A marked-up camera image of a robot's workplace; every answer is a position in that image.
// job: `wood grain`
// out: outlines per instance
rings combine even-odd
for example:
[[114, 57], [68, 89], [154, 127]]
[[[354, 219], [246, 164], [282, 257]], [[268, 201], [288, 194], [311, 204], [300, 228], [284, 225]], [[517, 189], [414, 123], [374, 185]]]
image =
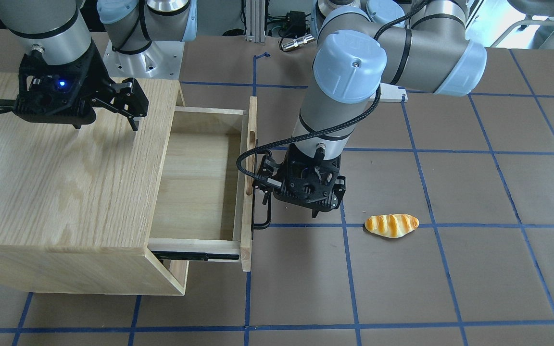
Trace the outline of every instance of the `wood grain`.
[[[0, 115], [0, 245], [147, 245], [179, 90], [139, 82], [151, 101], [137, 132], [103, 109], [80, 130]], [[0, 73], [0, 98], [17, 88], [15, 74]]]
[[176, 107], [172, 131], [183, 134], [239, 134], [247, 112], [222, 108]]
[[[255, 147], [256, 133], [257, 133], [257, 108], [258, 98], [251, 97], [249, 99], [249, 117], [247, 121], [247, 135], [245, 150], [250, 150]], [[246, 169], [253, 171], [255, 168], [255, 157], [251, 156], [246, 160]], [[253, 228], [253, 191], [252, 180], [248, 176], [244, 176], [244, 195], [242, 195], [243, 206], [242, 213], [240, 215], [240, 264], [244, 272], [251, 271], [251, 240], [252, 240], [252, 228]]]
[[[51, 293], [185, 293], [147, 249], [178, 81], [139, 80], [150, 111], [131, 131], [118, 114], [71, 125], [0, 115], [0, 283]], [[16, 74], [0, 73], [13, 99]]]
[[[184, 283], [187, 273], [177, 275]], [[45, 293], [160, 296], [185, 293], [184, 285], [148, 250], [132, 256], [117, 251], [43, 252], [25, 247], [17, 252], [0, 247], [0, 284]]]
[[152, 238], [232, 240], [240, 134], [173, 133]]

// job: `floor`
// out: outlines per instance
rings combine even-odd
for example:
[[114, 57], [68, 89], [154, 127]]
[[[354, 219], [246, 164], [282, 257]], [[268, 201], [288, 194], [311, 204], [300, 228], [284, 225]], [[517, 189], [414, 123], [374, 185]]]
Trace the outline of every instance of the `floor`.
[[[255, 95], [260, 144], [281, 139], [314, 53], [198, 37], [183, 94], [190, 106], [238, 109]], [[0, 72], [20, 54], [0, 31]], [[407, 103], [381, 104], [343, 153], [341, 209], [312, 219], [275, 202], [251, 273], [194, 262], [184, 297], [0, 285], [0, 345], [554, 346], [554, 51], [488, 54], [466, 97], [409, 90]], [[396, 240], [363, 230], [391, 213], [420, 228]]]

